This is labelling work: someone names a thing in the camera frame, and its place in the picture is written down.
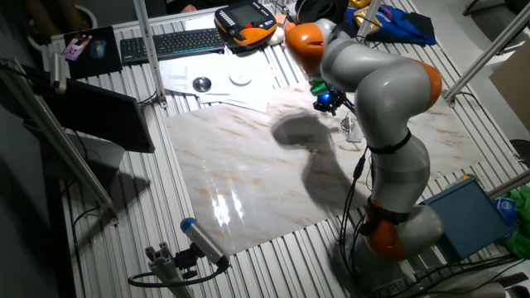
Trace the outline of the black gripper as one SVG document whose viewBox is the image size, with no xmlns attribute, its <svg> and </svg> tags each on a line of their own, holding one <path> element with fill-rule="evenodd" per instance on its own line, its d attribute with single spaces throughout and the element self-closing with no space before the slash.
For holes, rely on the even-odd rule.
<svg viewBox="0 0 530 298">
<path fill-rule="evenodd" d="M 345 100 L 346 97 L 343 93 L 332 90 L 318 95 L 316 101 L 313 103 L 313 108 L 317 111 L 336 116 L 336 110 L 337 113 L 347 113 L 347 108 L 343 105 Z"/>
</svg>

